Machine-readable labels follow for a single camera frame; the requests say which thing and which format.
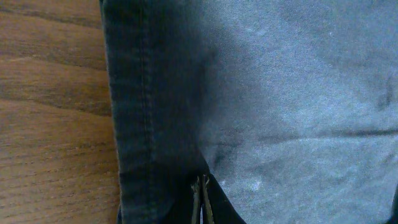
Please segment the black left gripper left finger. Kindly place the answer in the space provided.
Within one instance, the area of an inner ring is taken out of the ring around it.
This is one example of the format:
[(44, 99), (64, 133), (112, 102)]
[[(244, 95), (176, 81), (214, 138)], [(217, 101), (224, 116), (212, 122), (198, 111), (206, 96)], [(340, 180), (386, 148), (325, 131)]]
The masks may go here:
[(178, 191), (177, 198), (167, 215), (168, 224), (198, 224), (201, 212), (199, 176), (190, 177)]

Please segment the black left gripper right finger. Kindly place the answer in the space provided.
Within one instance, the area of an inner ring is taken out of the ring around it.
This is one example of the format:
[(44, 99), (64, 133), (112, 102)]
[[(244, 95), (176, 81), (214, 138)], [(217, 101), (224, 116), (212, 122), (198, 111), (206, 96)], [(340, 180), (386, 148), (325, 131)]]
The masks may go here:
[(204, 224), (246, 224), (212, 174), (201, 177)]

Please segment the navy blue shorts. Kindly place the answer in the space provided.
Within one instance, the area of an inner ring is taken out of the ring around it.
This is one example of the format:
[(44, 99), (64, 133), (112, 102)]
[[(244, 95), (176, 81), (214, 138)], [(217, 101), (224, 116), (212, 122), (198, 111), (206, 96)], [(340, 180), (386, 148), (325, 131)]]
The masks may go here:
[(118, 223), (204, 174), (246, 223), (397, 222), (396, 1), (99, 6)]

